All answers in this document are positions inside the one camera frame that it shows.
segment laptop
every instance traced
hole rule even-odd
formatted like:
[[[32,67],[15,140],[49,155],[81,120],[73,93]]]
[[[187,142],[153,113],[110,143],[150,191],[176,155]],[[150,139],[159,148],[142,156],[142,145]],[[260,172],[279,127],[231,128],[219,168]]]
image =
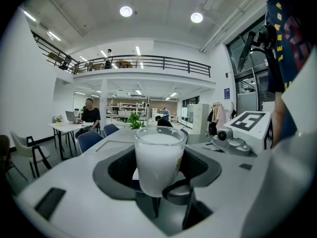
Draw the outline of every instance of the laptop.
[[[76,121],[76,117],[75,117],[74,112],[72,112],[72,111],[65,111],[65,113],[66,113],[67,120],[69,120],[70,122],[73,122],[73,123],[82,123],[82,122]]]

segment person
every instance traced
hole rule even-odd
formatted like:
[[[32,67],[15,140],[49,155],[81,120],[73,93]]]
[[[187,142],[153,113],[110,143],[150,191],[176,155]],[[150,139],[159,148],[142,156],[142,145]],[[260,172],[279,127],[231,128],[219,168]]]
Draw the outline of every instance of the person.
[[[166,120],[165,118],[162,118],[161,116],[155,117],[155,121],[158,122],[158,126],[165,126],[165,127],[172,127],[172,124]]]
[[[88,131],[97,130],[99,127],[99,121],[100,121],[100,112],[99,109],[94,106],[93,99],[88,98],[85,103],[86,108],[83,111],[82,118],[79,120],[80,122],[93,122],[93,126],[85,127],[80,129],[75,134],[75,138],[78,138],[81,134],[84,134]]]
[[[107,52],[107,57],[106,58],[106,65],[105,65],[105,69],[111,69],[111,58],[109,57],[112,57],[112,50],[111,49],[108,49],[108,52]]]
[[[167,108],[164,108],[164,119],[169,120],[169,110]]]
[[[278,60],[283,84],[277,83],[273,68],[268,69],[269,92],[275,93],[275,106],[272,113],[273,145],[281,139],[297,132],[290,112],[285,107],[281,94],[291,85],[308,59],[313,44],[316,43],[316,30],[311,22],[310,8],[315,0],[266,0],[267,22],[276,28],[275,56]]]

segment glass of milk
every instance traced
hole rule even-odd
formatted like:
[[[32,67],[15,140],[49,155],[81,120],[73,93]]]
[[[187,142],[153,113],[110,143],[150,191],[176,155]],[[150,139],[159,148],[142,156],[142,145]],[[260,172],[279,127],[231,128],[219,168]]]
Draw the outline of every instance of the glass of milk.
[[[187,136],[180,130],[145,127],[135,133],[135,153],[142,191],[151,197],[162,197],[172,185],[179,170]]]

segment ceiling light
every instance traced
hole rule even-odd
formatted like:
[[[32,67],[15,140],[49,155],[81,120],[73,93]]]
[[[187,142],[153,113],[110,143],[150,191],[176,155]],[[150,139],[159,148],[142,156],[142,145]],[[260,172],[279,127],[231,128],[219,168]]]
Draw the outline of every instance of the ceiling light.
[[[141,55],[141,52],[140,52],[139,46],[136,46],[135,48],[137,49],[138,56],[140,56],[140,55]]]
[[[59,37],[57,37],[54,33],[49,32],[49,34],[50,34],[50,35],[52,35],[54,38],[56,38],[58,41],[60,41],[60,38],[59,38]]]
[[[80,56],[80,58],[82,59],[82,60],[84,60],[84,61],[87,61],[86,59],[84,59],[82,56]]]
[[[100,52],[107,58],[108,56],[105,54],[105,52],[103,52],[102,50],[100,50]]]
[[[194,23],[200,23],[203,20],[203,16],[199,13],[199,12],[195,12],[191,15],[190,19],[194,22]]]
[[[34,22],[36,21],[36,19],[34,17],[32,17],[30,14],[28,14],[26,11],[24,11],[24,14],[27,15],[30,19],[32,19]]]
[[[130,17],[132,15],[132,9],[129,6],[124,6],[120,9],[120,14],[123,17]]]

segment potted plant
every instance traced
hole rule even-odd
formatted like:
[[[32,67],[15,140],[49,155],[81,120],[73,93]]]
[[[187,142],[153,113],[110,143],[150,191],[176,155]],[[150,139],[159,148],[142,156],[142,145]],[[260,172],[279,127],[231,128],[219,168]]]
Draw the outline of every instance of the potted plant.
[[[59,115],[59,116],[54,116],[54,121],[55,121],[56,123],[60,123],[60,122],[62,122],[62,120],[63,120],[63,117],[62,117],[61,115]]]
[[[139,128],[145,127],[144,121],[140,122],[139,119],[140,119],[139,115],[137,115],[136,113],[131,113],[131,116],[127,121],[131,123],[130,124],[131,129],[139,129]]]

